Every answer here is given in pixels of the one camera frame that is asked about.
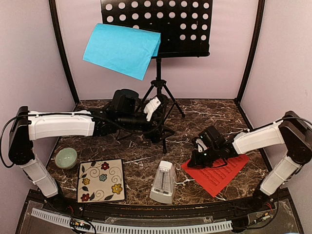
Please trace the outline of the red sheet music page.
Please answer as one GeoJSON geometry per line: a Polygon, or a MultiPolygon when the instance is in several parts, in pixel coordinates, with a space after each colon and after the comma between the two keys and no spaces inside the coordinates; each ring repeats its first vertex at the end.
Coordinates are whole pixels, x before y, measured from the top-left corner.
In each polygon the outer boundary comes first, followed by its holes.
{"type": "Polygon", "coordinates": [[[202,169],[188,167],[188,160],[182,164],[181,168],[212,197],[216,197],[236,177],[249,160],[250,158],[247,155],[240,155],[228,159],[226,166],[202,169]]]}

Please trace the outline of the white metronome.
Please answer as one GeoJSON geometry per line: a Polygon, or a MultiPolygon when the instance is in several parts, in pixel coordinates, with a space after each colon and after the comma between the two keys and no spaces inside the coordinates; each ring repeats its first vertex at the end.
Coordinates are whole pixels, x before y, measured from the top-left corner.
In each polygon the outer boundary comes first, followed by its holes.
{"type": "Polygon", "coordinates": [[[161,161],[156,171],[156,176],[150,191],[150,199],[172,204],[176,190],[176,172],[171,162],[161,161]]]}

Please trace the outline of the blue sheet music page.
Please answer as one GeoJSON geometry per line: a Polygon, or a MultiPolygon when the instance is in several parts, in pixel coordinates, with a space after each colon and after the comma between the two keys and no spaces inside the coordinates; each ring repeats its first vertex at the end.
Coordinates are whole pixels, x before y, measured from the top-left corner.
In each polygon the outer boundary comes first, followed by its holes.
{"type": "Polygon", "coordinates": [[[97,24],[83,60],[143,80],[158,55],[161,33],[111,24],[97,24]]]}

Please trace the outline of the black music stand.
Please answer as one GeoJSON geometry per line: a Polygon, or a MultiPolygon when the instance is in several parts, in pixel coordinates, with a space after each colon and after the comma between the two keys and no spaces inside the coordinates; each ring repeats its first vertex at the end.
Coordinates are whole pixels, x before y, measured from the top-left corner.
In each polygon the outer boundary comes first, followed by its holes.
{"type": "Polygon", "coordinates": [[[161,77],[164,58],[206,57],[209,55],[212,2],[210,0],[104,0],[104,23],[138,27],[161,33],[156,60],[156,78],[151,89],[156,95],[166,91],[168,102],[174,100],[161,77]]]}

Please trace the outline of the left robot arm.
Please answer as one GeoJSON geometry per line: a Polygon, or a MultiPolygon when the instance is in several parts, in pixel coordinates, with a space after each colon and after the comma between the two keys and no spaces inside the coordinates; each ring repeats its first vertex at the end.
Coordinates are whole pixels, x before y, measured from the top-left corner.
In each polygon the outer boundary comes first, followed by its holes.
{"type": "Polygon", "coordinates": [[[61,196],[61,188],[34,153],[33,142],[63,136],[102,137],[119,130],[144,135],[152,143],[165,142],[175,133],[164,124],[167,103],[168,98],[163,94],[144,103],[137,92],[121,89],[115,91],[113,99],[102,109],[43,113],[22,106],[9,120],[12,127],[8,157],[50,198],[50,205],[63,213],[69,208],[69,202],[61,196]]]}

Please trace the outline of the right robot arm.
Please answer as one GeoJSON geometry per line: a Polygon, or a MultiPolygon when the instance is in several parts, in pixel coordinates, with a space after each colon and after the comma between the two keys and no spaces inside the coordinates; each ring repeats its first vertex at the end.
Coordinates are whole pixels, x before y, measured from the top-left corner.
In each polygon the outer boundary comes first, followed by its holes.
{"type": "Polygon", "coordinates": [[[188,162],[190,168],[213,168],[219,159],[226,161],[249,151],[274,145],[285,145],[286,154],[259,185],[259,193],[249,200],[249,208],[260,211],[268,203],[267,196],[275,191],[312,159],[312,124],[288,111],[266,125],[225,138],[214,126],[209,126],[193,140],[197,146],[188,162]]]}

